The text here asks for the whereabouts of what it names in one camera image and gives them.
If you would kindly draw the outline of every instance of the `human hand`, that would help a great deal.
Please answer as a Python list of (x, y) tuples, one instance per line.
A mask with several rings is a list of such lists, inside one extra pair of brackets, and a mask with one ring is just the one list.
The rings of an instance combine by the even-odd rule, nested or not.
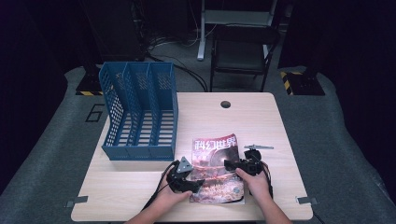
[(253, 197), (259, 201), (264, 198), (270, 197), (269, 185), (264, 171), (258, 175), (250, 175), (240, 168), (236, 168), (235, 172), (246, 181), (247, 186)]
[(164, 212), (169, 211), (175, 204), (180, 203), (192, 195), (192, 191), (188, 190), (182, 193), (174, 193), (166, 181), (171, 169), (163, 177), (163, 182), (160, 185), (160, 192), (154, 200), (153, 205), (161, 207)]

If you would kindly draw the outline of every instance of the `black chair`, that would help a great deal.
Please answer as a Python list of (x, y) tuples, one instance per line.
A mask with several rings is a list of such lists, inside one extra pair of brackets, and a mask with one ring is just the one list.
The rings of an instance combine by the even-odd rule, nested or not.
[(263, 75), (260, 88), (263, 91), (279, 38), (279, 32), (271, 26), (218, 25), (213, 35), (210, 91), (215, 72), (254, 75), (253, 79)]

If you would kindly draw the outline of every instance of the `forearm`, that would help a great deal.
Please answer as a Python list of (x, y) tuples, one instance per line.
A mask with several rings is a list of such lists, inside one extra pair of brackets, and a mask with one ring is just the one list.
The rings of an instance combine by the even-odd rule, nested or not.
[(135, 217), (125, 222), (125, 224), (152, 224), (166, 212), (167, 211), (163, 207), (153, 203)]
[(285, 213), (277, 206), (271, 196), (264, 195), (258, 199), (258, 204), (264, 215), (265, 222), (268, 224), (291, 223)]

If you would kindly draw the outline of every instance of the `blue plastic file organizer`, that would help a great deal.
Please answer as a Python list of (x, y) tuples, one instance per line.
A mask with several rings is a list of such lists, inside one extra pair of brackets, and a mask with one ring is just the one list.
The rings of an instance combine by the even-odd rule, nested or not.
[(106, 62), (99, 80), (110, 118), (102, 149), (112, 161), (173, 161), (177, 92), (172, 63)]

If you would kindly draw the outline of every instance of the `magazine cover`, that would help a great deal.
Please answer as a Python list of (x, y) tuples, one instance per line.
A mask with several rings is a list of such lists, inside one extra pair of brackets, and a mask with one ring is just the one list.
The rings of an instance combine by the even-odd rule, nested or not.
[(244, 182), (237, 174), (225, 170), (224, 160), (239, 161), (235, 134), (193, 139), (191, 180), (204, 179), (205, 182), (190, 196), (190, 202), (244, 202)]

